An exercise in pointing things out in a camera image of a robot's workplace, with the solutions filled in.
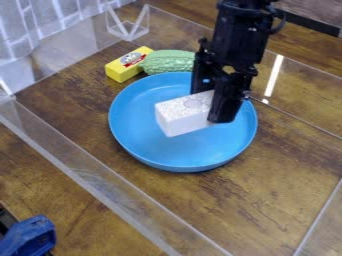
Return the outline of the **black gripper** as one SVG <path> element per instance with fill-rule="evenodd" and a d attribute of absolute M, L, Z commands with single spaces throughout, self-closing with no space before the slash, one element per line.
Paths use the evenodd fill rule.
<path fill-rule="evenodd" d="M 207 120 L 230 123 L 258 75 L 255 65 L 262 61 L 272 34 L 272 6 L 270 2 L 218 2 L 216 9 L 212 38 L 199 40 L 190 93 L 214 89 Z M 215 79 L 224 66 L 235 72 Z"/>

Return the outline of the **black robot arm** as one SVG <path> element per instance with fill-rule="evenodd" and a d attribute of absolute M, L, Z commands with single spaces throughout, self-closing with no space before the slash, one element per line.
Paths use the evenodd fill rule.
<path fill-rule="evenodd" d="M 190 93 L 214 91 L 207 120 L 232 122 L 248 98 L 268 41 L 275 33 L 275 0 L 219 0 L 212 39 L 199 40 Z"/>

